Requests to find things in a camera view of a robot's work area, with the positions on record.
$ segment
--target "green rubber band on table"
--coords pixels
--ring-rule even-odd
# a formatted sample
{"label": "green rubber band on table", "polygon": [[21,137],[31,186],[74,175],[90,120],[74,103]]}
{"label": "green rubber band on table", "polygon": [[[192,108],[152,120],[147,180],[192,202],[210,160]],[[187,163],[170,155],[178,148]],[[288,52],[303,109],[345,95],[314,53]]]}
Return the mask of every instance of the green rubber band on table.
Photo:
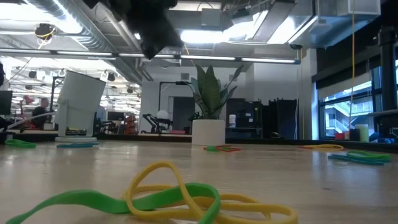
{"label": "green rubber band on table", "polygon": [[[185,184],[191,197],[211,197],[215,201],[207,210],[200,224],[213,223],[221,208],[221,199],[218,191],[207,184]],[[143,211],[155,210],[183,200],[179,186],[172,189],[156,192],[145,197],[134,199],[133,205]],[[130,213],[127,203],[123,199],[115,199],[95,190],[72,190],[43,201],[32,210],[18,215],[6,222],[6,224],[20,224],[34,213],[51,205],[82,205],[95,210],[111,214]]]}
{"label": "green rubber band on table", "polygon": [[353,159],[369,159],[381,162],[390,162],[391,156],[388,154],[376,154],[360,150],[352,150],[347,152],[347,156]]}
{"label": "green rubber band on table", "polygon": [[36,144],[30,143],[30,142],[21,141],[21,140],[16,140],[16,139],[7,140],[5,142],[5,144],[7,146],[13,146],[13,147],[19,147],[19,148],[29,148],[29,149],[36,148]]}

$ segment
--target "table surface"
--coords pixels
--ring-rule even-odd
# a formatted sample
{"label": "table surface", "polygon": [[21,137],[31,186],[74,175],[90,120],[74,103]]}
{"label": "table surface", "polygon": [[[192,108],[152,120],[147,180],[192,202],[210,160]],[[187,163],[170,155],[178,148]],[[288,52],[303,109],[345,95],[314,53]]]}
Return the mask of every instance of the table surface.
{"label": "table surface", "polygon": [[[235,145],[243,151],[228,154],[187,143],[100,143],[90,149],[57,149],[54,142],[36,149],[0,146],[0,223],[67,190],[94,189],[118,198],[141,169],[165,159],[180,169],[185,182],[203,182],[221,194],[244,194],[262,203],[294,207],[299,223],[398,223],[396,155],[393,162],[379,167],[329,161],[330,153],[294,146]],[[175,185],[175,178],[161,169],[144,183]],[[46,208],[24,223],[149,222],[67,205]]]}

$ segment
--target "white machine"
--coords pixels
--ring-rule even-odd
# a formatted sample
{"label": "white machine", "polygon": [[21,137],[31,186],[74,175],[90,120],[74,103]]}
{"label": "white machine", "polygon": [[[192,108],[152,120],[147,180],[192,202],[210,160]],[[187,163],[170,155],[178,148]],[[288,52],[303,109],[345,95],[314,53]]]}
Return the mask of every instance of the white machine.
{"label": "white machine", "polygon": [[[101,102],[106,83],[76,72],[68,71],[58,97],[58,142],[94,142],[94,115]],[[67,136],[66,130],[87,130],[86,136]]]}

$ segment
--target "white planter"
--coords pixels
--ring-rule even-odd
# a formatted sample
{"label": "white planter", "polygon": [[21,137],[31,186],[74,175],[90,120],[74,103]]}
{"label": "white planter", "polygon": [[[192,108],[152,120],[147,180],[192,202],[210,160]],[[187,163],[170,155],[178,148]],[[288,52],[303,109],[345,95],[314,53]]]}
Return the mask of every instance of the white planter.
{"label": "white planter", "polygon": [[198,119],[193,121],[192,144],[220,146],[225,144],[225,121]]}

